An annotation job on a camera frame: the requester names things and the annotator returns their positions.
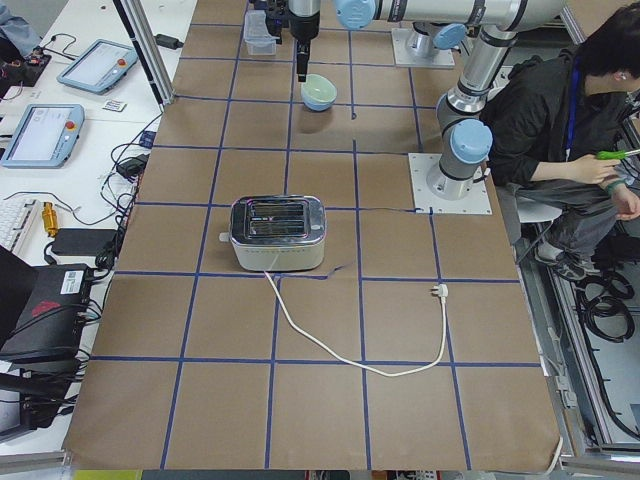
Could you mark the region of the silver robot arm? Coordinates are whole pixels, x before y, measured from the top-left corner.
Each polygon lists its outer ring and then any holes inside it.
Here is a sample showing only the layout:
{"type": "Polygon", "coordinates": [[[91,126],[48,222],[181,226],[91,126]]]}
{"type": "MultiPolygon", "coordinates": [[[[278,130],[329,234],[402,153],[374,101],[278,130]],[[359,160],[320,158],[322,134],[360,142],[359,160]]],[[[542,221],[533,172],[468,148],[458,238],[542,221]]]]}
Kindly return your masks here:
{"type": "MultiPolygon", "coordinates": [[[[311,42],[319,34],[319,1],[258,1],[265,11],[271,35],[281,37],[287,28],[295,38],[296,74],[300,82],[307,79],[311,42]]],[[[467,26],[494,25],[501,31],[518,32],[532,29],[560,13],[565,3],[556,0],[396,0],[335,1],[336,16],[348,30],[360,30],[374,20],[391,23],[426,21],[458,23],[467,26]]]]}
{"type": "Polygon", "coordinates": [[[435,195],[458,200],[468,194],[474,175],[489,154],[493,136],[479,115],[492,82],[516,38],[494,25],[480,28],[457,84],[441,97],[437,119],[443,150],[427,182],[435,195]]]}

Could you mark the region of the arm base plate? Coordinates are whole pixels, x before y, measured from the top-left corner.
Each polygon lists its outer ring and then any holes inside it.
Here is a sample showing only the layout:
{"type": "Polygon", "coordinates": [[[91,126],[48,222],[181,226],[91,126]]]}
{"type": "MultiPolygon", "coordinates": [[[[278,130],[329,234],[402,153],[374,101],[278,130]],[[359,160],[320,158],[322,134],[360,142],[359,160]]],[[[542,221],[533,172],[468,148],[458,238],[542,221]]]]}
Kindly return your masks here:
{"type": "Polygon", "coordinates": [[[455,60],[452,49],[441,49],[435,44],[443,40],[442,28],[415,29],[393,28],[391,31],[395,65],[430,69],[453,69],[455,60]]]}
{"type": "Polygon", "coordinates": [[[409,153],[414,209],[423,214],[491,215],[485,176],[454,180],[440,169],[440,154],[409,153]]]}

